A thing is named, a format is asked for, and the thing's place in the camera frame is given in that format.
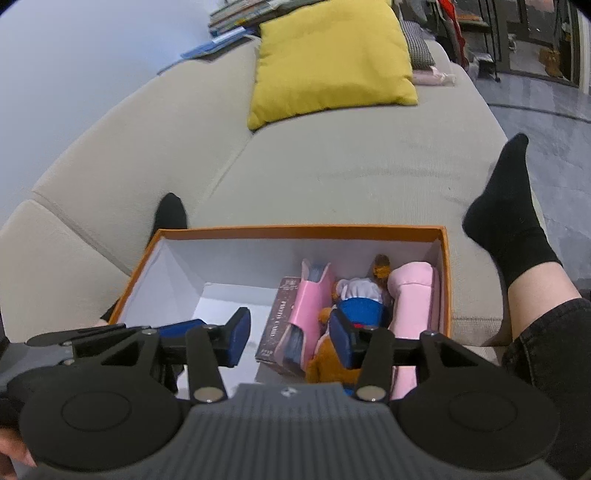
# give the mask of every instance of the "red garment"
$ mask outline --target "red garment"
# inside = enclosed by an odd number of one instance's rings
[[[464,47],[466,46],[466,40],[462,37],[462,31],[460,30],[460,24],[457,22],[456,18],[456,7],[454,7],[451,0],[439,0],[439,5],[443,8],[443,11],[447,14],[447,16],[452,20],[453,26],[456,29],[456,37],[457,42],[460,44],[460,54],[462,55],[462,67],[467,68],[468,66],[468,59],[464,54]]]

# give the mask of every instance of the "beige sofa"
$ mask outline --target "beige sofa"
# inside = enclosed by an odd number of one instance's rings
[[[461,228],[506,137],[466,73],[438,44],[429,48],[457,83],[419,87],[418,107],[322,112],[254,134],[246,128],[254,42],[149,82],[64,152],[0,232],[9,338],[97,321],[124,289],[170,191],[193,227],[445,225],[453,338],[507,344],[495,266]]]

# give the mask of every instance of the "hand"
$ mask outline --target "hand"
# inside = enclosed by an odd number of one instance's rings
[[[17,480],[11,459],[28,466],[35,466],[31,452],[18,432],[0,428],[0,476],[5,480]]]

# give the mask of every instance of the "pink card holder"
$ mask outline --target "pink card holder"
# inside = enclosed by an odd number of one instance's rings
[[[440,316],[439,274],[426,262],[411,262],[388,277],[394,299],[390,331],[398,338],[418,339],[424,330],[438,330]],[[417,386],[414,367],[394,368],[392,398],[403,398]]]
[[[335,275],[327,264],[319,281],[310,281],[310,262],[304,260],[301,265],[301,283],[298,287],[295,303],[289,319],[289,327],[275,350],[275,360],[283,365],[285,349],[293,333],[298,328],[303,334],[300,354],[300,368],[306,371],[308,362],[314,356],[316,344],[322,335],[318,315],[325,307],[332,306],[332,287]]]

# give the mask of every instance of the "sock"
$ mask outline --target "sock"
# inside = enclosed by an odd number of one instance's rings
[[[524,134],[507,142],[484,192],[470,205],[462,223],[466,235],[496,261],[507,287],[536,265],[560,263],[531,200],[525,163],[528,143]]]
[[[152,226],[152,232],[150,233],[148,244],[154,237],[155,233],[161,228],[169,230],[183,230],[188,228],[187,212],[185,212],[181,199],[174,193],[167,193],[162,200],[160,200],[156,213],[154,214],[154,224]],[[111,305],[109,310],[101,315],[101,320],[109,321],[111,315],[113,315],[117,301]]]

